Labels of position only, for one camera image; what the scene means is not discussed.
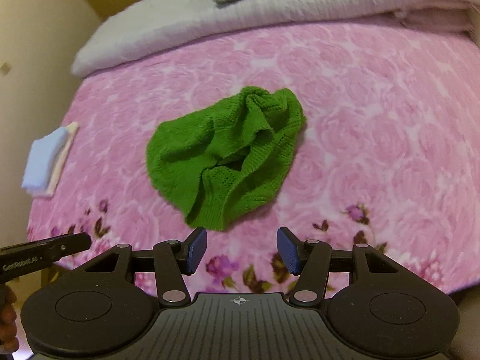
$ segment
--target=green knitted sweater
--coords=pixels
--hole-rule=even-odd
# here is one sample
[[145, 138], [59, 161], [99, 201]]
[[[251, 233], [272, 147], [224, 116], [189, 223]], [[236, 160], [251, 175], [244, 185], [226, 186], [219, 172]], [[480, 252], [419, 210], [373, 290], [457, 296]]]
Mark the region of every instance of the green knitted sweater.
[[290, 90], [246, 87], [160, 124], [147, 145], [148, 174], [189, 226], [224, 230], [275, 196], [304, 122]]

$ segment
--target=pink bedspread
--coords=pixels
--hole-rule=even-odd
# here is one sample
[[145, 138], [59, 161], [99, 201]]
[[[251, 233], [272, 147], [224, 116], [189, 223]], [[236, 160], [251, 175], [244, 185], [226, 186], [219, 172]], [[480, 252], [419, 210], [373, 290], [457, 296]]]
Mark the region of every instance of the pink bedspread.
[[[288, 87], [307, 117], [291, 171], [274, 202], [208, 233], [189, 291], [288, 292], [279, 226], [338, 249], [368, 242], [445, 292], [480, 281], [480, 51], [389, 23], [258, 28], [87, 78], [64, 119], [79, 134], [55, 197], [34, 201], [29, 238], [90, 233], [69, 268], [117, 243], [184, 239], [146, 172], [155, 128], [245, 85]], [[152, 274], [137, 283], [155, 293]], [[331, 275], [328, 294], [346, 284]]]

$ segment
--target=round black pad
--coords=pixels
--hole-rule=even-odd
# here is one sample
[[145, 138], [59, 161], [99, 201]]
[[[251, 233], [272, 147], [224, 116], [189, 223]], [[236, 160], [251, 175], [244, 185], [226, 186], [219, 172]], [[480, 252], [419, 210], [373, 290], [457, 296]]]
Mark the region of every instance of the round black pad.
[[370, 301], [370, 311], [380, 321], [408, 325], [425, 314], [425, 306], [416, 297], [398, 292], [381, 294]]
[[70, 321], [85, 322], [103, 317], [112, 308], [111, 299], [100, 292], [79, 291], [57, 302], [57, 313]]
[[140, 288], [111, 274], [64, 277], [30, 296], [22, 324], [32, 350], [55, 357], [95, 357], [143, 333], [153, 304]]
[[373, 357], [432, 355], [448, 348], [458, 327], [457, 308], [440, 290], [418, 277], [382, 274], [337, 293], [327, 318], [346, 343]]

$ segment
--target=folded comforter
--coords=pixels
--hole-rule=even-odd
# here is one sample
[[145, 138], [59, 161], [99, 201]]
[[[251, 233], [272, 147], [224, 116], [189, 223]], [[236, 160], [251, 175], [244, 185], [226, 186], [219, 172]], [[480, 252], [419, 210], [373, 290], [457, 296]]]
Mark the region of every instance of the folded comforter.
[[143, 0], [105, 21], [78, 52], [71, 71], [84, 77], [207, 35], [245, 28], [385, 12], [401, 12], [408, 25], [408, 14], [417, 8], [461, 11], [471, 5], [480, 5], [480, 0], [240, 0], [225, 6], [213, 0]]

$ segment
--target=folded towel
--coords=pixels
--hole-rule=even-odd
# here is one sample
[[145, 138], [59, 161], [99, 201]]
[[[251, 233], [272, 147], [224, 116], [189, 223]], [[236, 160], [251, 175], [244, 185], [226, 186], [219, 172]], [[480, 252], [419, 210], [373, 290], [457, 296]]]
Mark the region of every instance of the folded towel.
[[275, 196], [304, 121], [290, 90], [246, 87], [160, 124], [147, 145], [148, 174], [189, 226], [224, 230]]
[[47, 188], [55, 158], [67, 138], [67, 129], [60, 127], [46, 137], [32, 143], [25, 173], [23, 174], [23, 189], [44, 191]]
[[66, 126], [66, 129], [68, 131], [68, 139], [65, 146], [58, 153], [48, 187], [44, 191], [27, 191], [34, 198], [51, 198], [55, 194], [55, 190], [57, 189], [57, 185], [60, 181], [60, 176], [62, 175], [65, 161], [67, 160], [71, 145], [78, 131], [78, 123], [70, 123], [68, 126]]

